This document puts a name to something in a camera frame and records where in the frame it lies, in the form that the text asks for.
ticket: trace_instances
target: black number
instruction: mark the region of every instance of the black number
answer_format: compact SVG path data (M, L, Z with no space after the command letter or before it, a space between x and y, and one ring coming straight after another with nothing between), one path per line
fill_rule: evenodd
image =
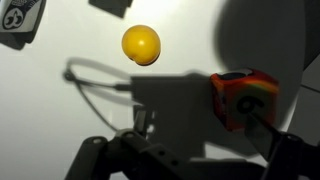
M242 114L252 112L255 106L264 107L264 103L255 97L245 96L238 101L237 109Z

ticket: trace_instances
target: yellow ball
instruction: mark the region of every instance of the yellow ball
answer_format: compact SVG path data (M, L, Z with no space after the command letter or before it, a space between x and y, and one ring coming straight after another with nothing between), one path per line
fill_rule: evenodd
M149 65L159 56L161 43L158 34L150 27L137 25L129 28L122 37L122 50L139 65Z

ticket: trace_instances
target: cable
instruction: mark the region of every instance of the cable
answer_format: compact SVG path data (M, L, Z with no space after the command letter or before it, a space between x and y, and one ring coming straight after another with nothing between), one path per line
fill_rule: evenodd
M301 84L300 86L303 87L303 88L306 88L306 89L308 89L308 90L310 90L310 91L313 91L313 92L315 92L315 93L319 93L319 94L320 94L320 90L318 90L318 89L314 89L314 88L309 87L309 86L306 86L306 85L304 85L304 84Z
M117 85L107 85L107 84L101 84L101 83L96 83L96 82L91 82L91 81L86 81L83 79L78 79L74 73L71 71L70 67L67 69L67 71L64 73L64 78L67 81L72 81L76 84L76 87L81 94L81 96L84 98L84 100L88 103L90 108L96 113L96 115L102 120L103 123L105 123L110 129L113 131L118 131L119 129L116 128L114 125L112 125L106 118L103 117L103 115L98 111L98 109L93 105L93 103L89 100L89 98L85 95L82 89L82 85L84 86L98 86L98 87L105 87L105 88L113 88L117 89Z

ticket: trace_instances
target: orange cube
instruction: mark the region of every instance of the orange cube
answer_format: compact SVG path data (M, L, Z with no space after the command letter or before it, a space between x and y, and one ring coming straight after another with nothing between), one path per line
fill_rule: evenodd
M214 113L228 131L244 128L247 113L273 124L279 93L277 80L255 70L241 69L211 75Z

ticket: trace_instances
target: table surface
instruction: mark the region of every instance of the table surface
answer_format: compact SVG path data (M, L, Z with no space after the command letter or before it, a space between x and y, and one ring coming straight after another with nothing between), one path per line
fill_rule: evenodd
M75 86L62 78L70 59L122 71L121 76L81 73L108 83L130 82L133 75L209 76L240 67L260 69L280 82L278 120L286 130L303 68L302 3L133 0L121 18L85 0L48 1L32 44L20 51L0 44L0 179L63 179L85 138L113 137ZM122 35L136 24L148 25L160 36L161 55L150 66L138 66L122 52ZM117 127L132 126L129 101L94 100ZM241 156L214 143L203 148L206 157L265 164L260 156Z

